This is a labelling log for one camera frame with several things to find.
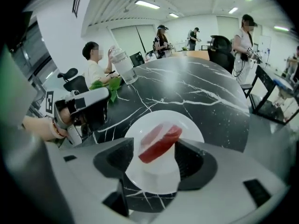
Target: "white shirt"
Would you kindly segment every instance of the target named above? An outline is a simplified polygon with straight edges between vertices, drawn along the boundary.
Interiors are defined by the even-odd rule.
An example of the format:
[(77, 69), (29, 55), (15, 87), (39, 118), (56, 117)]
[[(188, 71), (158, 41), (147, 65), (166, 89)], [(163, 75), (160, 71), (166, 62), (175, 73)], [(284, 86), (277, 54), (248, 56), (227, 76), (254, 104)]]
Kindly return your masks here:
[[(241, 43), (240, 43), (240, 47), (245, 48), (246, 50), (250, 47), (252, 48), (252, 44), (249, 38), (249, 35), (247, 32), (245, 32), (242, 28), (239, 29), (235, 35), (237, 35), (238, 37), (241, 38)], [(236, 53), (236, 59), (240, 58), (240, 53), (237, 52)]]
[(106, 75), (104, 70), (95, 61), (92, 60), (88, 61), (88, 68), (84, 73), (85, 82), (88, 88), (91, 87), (93, 82), (95, 82), (96, 80), (100, 80), (105, 76)]

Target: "hand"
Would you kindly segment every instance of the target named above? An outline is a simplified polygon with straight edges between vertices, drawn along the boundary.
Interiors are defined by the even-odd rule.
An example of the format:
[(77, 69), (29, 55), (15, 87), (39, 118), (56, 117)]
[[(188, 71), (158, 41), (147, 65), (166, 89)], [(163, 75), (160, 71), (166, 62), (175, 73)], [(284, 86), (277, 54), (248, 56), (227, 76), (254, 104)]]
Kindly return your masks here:
[(257, 59), (259, 59), (259, 57), (258, 57), (258, 55), (252, 53), (252, 55), (251, 55), (251, 59), (253, 59), (253, 60), (257, 60)]
[(112, 50), (109, 49), (109, 51), (108, 51), (108, 60), (110, 60), (110, 55), (111, 55), (111, 53), (112, 53)]
[(112, 78), (118, 77), (119, 74), (113, 73), (113, 74), (110, 74), (109, 76), (110, 76), (110, 78), (112, 79)]
[(60, 111), (60, 117), (65, 124), (70, 125), (72, 123), (71, 114), (67, 107)]

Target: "office chair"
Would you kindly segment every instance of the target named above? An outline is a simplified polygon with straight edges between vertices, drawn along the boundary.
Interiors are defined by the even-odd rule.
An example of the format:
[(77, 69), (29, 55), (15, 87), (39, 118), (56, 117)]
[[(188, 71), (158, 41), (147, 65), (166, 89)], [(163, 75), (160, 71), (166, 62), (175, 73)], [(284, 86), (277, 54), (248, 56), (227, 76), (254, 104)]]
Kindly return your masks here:
[[(235, 63), (235, 58), (233, 54), (231, 54), (232, 43), (228, 38), (221, 35), (212, 35), (211, 38), (211, 45), (207, 49), (210, 61), (220, 65), (230, 74), (232, 74)], [(245, 97), (247, 97), (252, 90), (252, 85), (241, 84), (241, 88), (245, 94)]]
[(134, 55), (131, 55), (130, 58), (131, 58), (131, 61), (132, 61), (133, 65), (134, 65), (134, 67), (137, 67), (137, 66), (140, 66), (142, 64), (145, 64), (144, 59), (143, 59), (143, 57), (141, 55), (141, 52), (138, 52), (138, 53), (136, 53)]
[(89, 91), (84, 76), (77, 76), (73, 78), (77, 74), (78, 70), (76, 68), (71, 68), (66, 73), (59, 73), (57, 78), (63, 78), (63, 80), (66, 82), (64, 84), (64, 88), (69, 92), (79, 91), (80, 93), (84, 93)]
[(76, 68), (71, 68), (66, 73), (59, 73), (57, 78), (63, 78), (65, 82), (69, 82), (69, 79), (75, 77), (77, 74), (78, 70)]

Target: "man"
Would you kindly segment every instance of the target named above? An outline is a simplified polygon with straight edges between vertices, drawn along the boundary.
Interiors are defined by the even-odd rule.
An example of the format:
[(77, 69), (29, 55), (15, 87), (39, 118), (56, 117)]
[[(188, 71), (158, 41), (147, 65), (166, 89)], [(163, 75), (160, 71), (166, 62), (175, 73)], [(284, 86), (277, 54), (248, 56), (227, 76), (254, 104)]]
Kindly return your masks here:
[(199, 42), (199, 40), (197, 39), (198, 32), (199, 28), (195, 28), (194, 31), (190, 33), (189, 50), (195, 50), (196, 42)]
[(298, 62), (299, 62), (299, 46), (297, 47), (297, 52), (294, 53), (292, 56), (290, 56), (286, 62), (286, 70), (287, 70), (287, 74), (286, 74), (286, 80), (290, 80), (291, 76), (295, 73), (297, 66), (298, 66)]
[(95, 42), (88, 42), (84, 46), (82, 50), (82, 55), (88, 61), (88, 68), (84, 73), (84, 77), (88, 88), (90, 88), (91, 85), (97, 80), (105, 84), (113, 77), (118, 76), (116, 74), (110, 74), (109, 76), (105, 75), (105, 74), (109, 74), (112, 71), (110, 54), (111, 54), (111, 50), (108, 51), (108, 66), (106, 70), (103, 70), (98, 65), (98, 62), (103, 58), (103, 50), (99, 49), (99, 45)]

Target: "desk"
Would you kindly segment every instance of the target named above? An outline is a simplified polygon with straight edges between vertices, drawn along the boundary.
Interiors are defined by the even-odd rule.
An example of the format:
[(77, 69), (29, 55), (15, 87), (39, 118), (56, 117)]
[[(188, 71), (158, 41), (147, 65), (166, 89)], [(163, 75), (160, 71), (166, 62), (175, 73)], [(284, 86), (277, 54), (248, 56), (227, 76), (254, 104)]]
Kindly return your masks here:
[[(185, 56), (183, 51), (174, 52), (172, 54), (172, 57), (181, 57), (181, 56)], [(207, 50), (188, 50), (186, 51), (186, 56), (202, 58), (208, 61), (210, 60)]]
[[(297, 106), (299, 105), (299, 97), (298, 93), (294, 93), (293, 88), (290, 84), (288, 84), (282, 77), (276, 75), (273, 71), (267, 68), (262, 68), (261, 66), (257, 66), (256, 68), (256, 76), (253, 80), (252, 87), (255, 85), (257, 78), (259, 78), (265, 88), (267, 89), (267, 93), (263, 98), (260, 98), (257, 95), (250, 94), (250, 102), (252, 104), (252, 110), (253, 114), (257, 114), (259, 116), (262, 116), (266, 119), (278, 122), (280, 124), (287, 124), (292, 118), (296, 116), (297, 113), (299, 113), (299, 108), (294, 112), (293, 115), (288, 117), (285, 112), (282, 110), (282, 105), (279, 105), (278, 100), (282, 99), (285, 101), (287, 98), (293, 98), (295, 100), (295, 103), (297, 103)], [(283, 88), (279, 87), (275, 80), (278, 80), (283, 84)], [(278, 99), (276, 101), (271, 102), (268, 100), (270, 95), (272, 94), (275, 87), (278, 87), (279, 93), (278, 93)]]
[[(134, 69), (138, 80), (117, 91), (118, 98), (108, 106), (107, 123), (94, 132), (98, 143), (125, 137), (131, 125), (147, 113), (172, 110), (193, 120), (206, 143), (244, 151), (249, 109), (241, 87), (221, 66), (184, 56), (159, 59)], [(124, 193), (131, 210), (161, 212), (164, 207), (160, 199), (167, 206), (176, 194), (144, 192), (146, 198), (142, 198), (136, 196), (140, 192), (125, 175)]]

